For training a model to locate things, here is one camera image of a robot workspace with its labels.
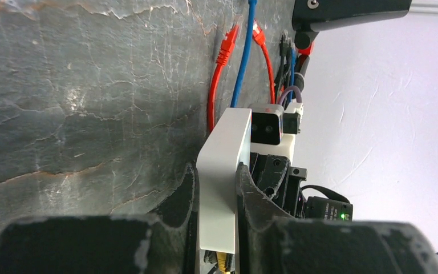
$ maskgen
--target red ethernet cable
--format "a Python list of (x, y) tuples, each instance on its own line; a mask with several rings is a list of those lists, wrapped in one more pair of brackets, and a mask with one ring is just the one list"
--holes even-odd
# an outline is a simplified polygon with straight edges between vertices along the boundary
[(258, 26), (258, 23), (256, 20), (254, 20), (253, 25), (253, 40), (261, 47), (261, 50), (263, 52), (263, 55), (265, 56), (266, 60), (266, 67), (267, 67), (267, 74), (269, 77), (269, 90), (270, 90), (270, 96), (271, 96), (271, 104), (274, 104), (275, 102), (275, 96), (274, 96), (274, 75), (273, 75), (273, 67), (271, 65), (271, 59), (269, 58), (269, 52), (267, 51), (266, 47), (266, 38), (264, 35), (263, 30)]
[(234, 46), (236, 45), (236, 38), (239, 32), (239, 25), (234, 24), (234, 26), (226, 33), (226, 37), (222, 40), (221, 50), (219, 51), (219, 55), (216, 59), (216, 70), (214, 71), (214, 75), (212, 77), (212, 82), (210, 84), (209, 89), (209, 98), (207, 102), (207, 122), (209, 126), (209, 131), (212, 132), (214, 129), (215, 121), (215, 101), (216, 101), (216, 89), (219, 83), (219, 79), (221, 78), (222, 69), (228, 64), (229, 57), (234, 50)]

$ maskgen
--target mounting hole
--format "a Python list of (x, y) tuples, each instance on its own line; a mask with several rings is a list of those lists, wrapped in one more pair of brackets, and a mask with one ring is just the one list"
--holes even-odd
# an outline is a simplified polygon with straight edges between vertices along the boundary
[(266, 196), (272, 196), (274, 194), (274, 189), (272, 187), (268, 187), (265, 189)]
[(318, 0), (308, 0), (308, 7), (312, 10), (316, 9), (319, 5)]

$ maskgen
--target black mount arm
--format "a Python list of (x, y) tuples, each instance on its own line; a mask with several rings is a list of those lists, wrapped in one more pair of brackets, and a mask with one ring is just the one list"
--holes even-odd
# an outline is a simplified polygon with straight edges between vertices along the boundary
[(320, 31), (393, 18), (409, 12), (412, 0), (296, 0), (291, 23), (295, 45), (306, 49)]

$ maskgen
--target white plastic mount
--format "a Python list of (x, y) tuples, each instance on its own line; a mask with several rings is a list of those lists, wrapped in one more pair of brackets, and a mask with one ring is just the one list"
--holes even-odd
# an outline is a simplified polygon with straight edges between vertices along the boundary
[(199, 248), (235, 254), (236, 170), (249, 165), (251, 109), (227, 108), (197, 158)]

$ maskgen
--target white bracket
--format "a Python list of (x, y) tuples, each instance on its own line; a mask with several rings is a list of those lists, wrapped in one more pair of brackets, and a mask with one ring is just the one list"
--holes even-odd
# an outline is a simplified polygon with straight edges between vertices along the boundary
[[(285, 113), (298, 113), (303, 117), (303, 103), (290, 103)], [(283, 134), (281, 142), (278, 145), (251, 143), (251, 152), (256, 152), (263, 155), (278, 155), (287, 157), (290, 162), (293, 162), (294, 147), (296, 134)]]
[(227, 108), (197, 158), (199, 248), (235, 254), (236, 170), (249, 166), (251, 109)]

